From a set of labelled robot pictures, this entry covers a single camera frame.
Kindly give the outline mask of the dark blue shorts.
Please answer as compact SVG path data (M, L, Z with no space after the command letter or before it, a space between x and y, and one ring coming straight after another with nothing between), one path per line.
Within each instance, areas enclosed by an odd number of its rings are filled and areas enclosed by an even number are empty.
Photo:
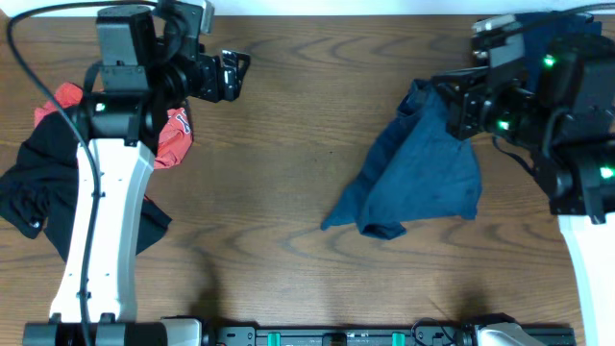
M414 80L395 118L379 134L357 176L321 229L354 223L365 236L391 240L405 222L478 214L478 159L468 139L446 132L449 117L434 86Z

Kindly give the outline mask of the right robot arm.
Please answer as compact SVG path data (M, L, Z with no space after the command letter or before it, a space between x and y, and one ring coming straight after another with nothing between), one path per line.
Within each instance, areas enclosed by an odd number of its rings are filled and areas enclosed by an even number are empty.
M575 270L585 341L614 342L614 42L555 37L525 87L523 48L476 37L489 62L432 77L457 139L489 133L527 150L525 170L547 195Z

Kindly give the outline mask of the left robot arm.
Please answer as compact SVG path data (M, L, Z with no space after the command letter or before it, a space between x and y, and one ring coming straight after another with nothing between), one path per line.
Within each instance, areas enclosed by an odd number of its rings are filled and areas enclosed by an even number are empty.
M205 345L194 317L136 319L135 254L140 214L168 110L188 97L233 101L248 55L206 54L208 1L100 1L100 61L81 103L62 118L77 139L78 201L61 286L27 345Z

